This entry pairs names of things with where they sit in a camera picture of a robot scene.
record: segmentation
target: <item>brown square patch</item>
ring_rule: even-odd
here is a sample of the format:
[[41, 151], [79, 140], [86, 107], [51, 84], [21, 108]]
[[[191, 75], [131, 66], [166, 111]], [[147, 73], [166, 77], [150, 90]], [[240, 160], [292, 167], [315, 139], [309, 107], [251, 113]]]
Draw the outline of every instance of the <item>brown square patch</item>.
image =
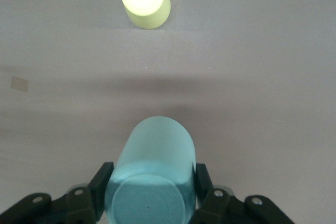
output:
[[28, 91], [28, 81], [25, 79], [21, 79], [21, 78], [13, 76], [10, 87], [12, 89], [16, 89], [22, 92], [27, 92]]

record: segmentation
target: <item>translucent blue cup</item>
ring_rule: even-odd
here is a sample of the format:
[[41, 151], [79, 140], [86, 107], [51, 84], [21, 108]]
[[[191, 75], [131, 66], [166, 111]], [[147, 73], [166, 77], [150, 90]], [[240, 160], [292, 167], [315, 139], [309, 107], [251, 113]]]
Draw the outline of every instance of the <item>translucent blue cup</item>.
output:
[[105, 191], [110, 224], [186, 224], [195, 211], [195, 147], [163, 116], [131, 133]]

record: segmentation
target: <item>blue cup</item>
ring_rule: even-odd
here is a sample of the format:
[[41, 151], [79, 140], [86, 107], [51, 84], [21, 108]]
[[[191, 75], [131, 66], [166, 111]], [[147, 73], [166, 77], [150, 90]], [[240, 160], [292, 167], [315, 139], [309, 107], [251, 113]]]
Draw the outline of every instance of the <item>blue cup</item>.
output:
[[186, 224], [195, 211], [195, 147], [175, 120], [155, 116], [132, 131], [105, 191], [110, 224]]

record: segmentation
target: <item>gray surface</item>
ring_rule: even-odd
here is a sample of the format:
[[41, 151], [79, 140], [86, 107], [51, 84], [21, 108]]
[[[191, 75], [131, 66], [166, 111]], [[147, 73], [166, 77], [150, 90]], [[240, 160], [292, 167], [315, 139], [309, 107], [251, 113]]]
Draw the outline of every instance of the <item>gray surface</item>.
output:
[[171, 2], [143, 30], [121, 0], [0, 0], [0, 212], [88, 182], [165, 115], [214, 184], [334, 223], [336, 0]]

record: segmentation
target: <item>blue cylinder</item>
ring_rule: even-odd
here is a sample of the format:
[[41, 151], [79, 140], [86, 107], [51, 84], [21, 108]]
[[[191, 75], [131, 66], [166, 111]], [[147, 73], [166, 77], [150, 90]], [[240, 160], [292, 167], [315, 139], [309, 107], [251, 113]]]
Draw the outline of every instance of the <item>blue cylinder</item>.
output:
[[155, 116], [132, 131], [105, 191], [110, 224], [187, 224], [195, 211], [193, 141]]

